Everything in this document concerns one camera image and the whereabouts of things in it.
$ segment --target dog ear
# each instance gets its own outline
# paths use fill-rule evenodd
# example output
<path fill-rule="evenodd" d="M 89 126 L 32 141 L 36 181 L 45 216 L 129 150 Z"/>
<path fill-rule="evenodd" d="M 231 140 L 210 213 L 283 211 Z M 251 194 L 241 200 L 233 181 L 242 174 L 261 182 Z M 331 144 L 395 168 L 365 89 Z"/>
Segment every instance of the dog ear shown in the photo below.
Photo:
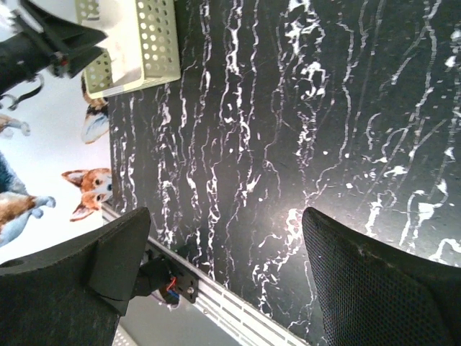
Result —
<path fill-rule="evenodd" d="M 80 188 L 86 173 L 88 173 L 88 169 L 77 169 L 76 171 L 64 172 L 61 174 L 61 176 L 68 182 L 71 182 Z"/>
<path fill-rule="evenodd" d="M 86 207 L 85 205 L 83 205 L 83 203 L 80 203 L 79 206 L 72 213 L 71 222 L 83 220 L 84 218 L 90 216 L 92 213 L 94 213 L 94 210 Z"/>
<path fill-rule="evenodd" d="M 103 106 L 100 110 L 88 107 L 85 123 L 81 129 L 81 140 L 85 144 L 91 144 L 109 132 L 108 107 Z"/>

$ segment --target cartoon dog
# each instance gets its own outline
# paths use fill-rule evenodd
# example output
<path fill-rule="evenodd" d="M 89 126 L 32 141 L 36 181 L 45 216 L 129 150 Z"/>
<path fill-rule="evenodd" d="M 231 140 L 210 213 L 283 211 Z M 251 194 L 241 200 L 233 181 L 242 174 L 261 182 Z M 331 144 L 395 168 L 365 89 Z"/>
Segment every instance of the cartoon dog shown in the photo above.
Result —
<path fill-rule="evenodd" d="M 101 203 L 112 197 L 112 172 L 108 168 L 78 169 L 62 173 L 68 182 L 81 191 L 81 201 L 71 216 L 71 221 L 79 221 L 101 210 Z"/>
<path fill-rule="evenodd" d="M 4 138 L 10 139 L 13 137 L 11 128 L 19 128 L 24 136 L 30 136 L 30 127 L 24 121 L 19 121 L 5 114 L 0 114 L 0 134 Z"/>
<path fill-rule="evenodd" d="M 43 216 L 40 207 L 54 208 L 53 197 L 30 196 L 24 183 L 0 152 L 0 247 L 15 240 L 24 231 L 30 215 Z"/>
<path fill-rule="evenodd" d="M 92 99 L 86 92 L 85 77 L 81 75 L 81 92 L 88 103 L 81 140 L 91 144 L 109 131 L 109 108 L 106 98 Z"/>

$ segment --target marble surface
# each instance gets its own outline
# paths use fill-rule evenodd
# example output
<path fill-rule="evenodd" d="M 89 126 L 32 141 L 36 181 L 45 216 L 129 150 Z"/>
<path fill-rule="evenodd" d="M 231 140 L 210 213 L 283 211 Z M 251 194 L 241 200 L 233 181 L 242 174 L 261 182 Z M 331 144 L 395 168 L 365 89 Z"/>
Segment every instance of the marble surface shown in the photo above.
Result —
<path fill-rule="evenodd" d="M 119 212 L 313 345 L 308 205 L 461 265 L 458 0 L 176 2 L 178 82 L 110 100 Z"/>

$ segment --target corgi illustration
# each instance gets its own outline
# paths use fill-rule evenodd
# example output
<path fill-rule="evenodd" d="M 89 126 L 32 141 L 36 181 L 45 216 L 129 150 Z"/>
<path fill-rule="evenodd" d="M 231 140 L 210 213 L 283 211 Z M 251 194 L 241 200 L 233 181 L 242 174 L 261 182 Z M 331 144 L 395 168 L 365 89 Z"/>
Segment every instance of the corgi illustration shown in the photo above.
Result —
<path fill-rule="evenodd" d="M 30 126 L 24 121 L 19 121 L 5 114 L 0 114 L 0 134 L 4 138 L 13 137 L 12 128 L 19 128 L 24 136 L 30 136 Z"/>
<path fill-rule="evenodd" d="M 109 131 L 109 108 L 106 98 L 92 99 L 86 92 L 85 77 L 81 75 L 81 92 L 88 103 L 81 140 L 91 144 Z"/>
<path fill-rule="evenodd" d="M 53 197 L 35 197 L 27 193 L 24 183 L 0 153 L 0 247 L 15 240 L 24 231 L 29 217 L 43 216 L 40 207 L 54 208 Z"/>
<path fill-rule="evenodd" d="M 112 197 L 112 172 L 108 168 L 78 169 L 62 173 L 68 182 L 81 191 L 81 201 L 71 216 L 71 221 L 79 221 L 101 210 L 101 203 Z"/>

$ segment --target brown fur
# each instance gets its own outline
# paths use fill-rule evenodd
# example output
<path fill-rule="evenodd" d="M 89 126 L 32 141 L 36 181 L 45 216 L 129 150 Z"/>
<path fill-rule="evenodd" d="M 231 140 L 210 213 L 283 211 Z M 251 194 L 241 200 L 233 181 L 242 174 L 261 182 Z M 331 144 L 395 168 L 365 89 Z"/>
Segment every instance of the brown fur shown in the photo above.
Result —
<path fill-rule="evenodd" d="M 101 210 L 101 203 L 107 199 L 107 194 L 110 193 L 112 196 L 110 190 L 106 190 L 108 184 L 112 185 L 112 178 L 107 179 L 110 175 L 111 170 L 108 168 L 77 169 L 62 173 L 63 178 L 78 187 L 81 192 L 80 204 L 73 212 L 71 221 L 83 220 L 94 211 Z"/>
<path fill-rule="evenodd" d="M 81 75 L 81 91 L 84 95 L 84 100 L 86 103 L 88 103 L 92 108 L 95 110 L 101 110 L 103 106 L 107 106 L 107 100 L 104 98 L 99 98 L 99 99 L 92 99 L 89 95 L 88 92 L 86 91 L 86 85 L 85 85 L 85 78 L 84 75 Z"/>
<path fill-rule="evenodd" d="M 12 194 L 8 200 L 0 198 L 0 233 L 8 222 L 35 208 L 35 198 L 17 194 Z"/>

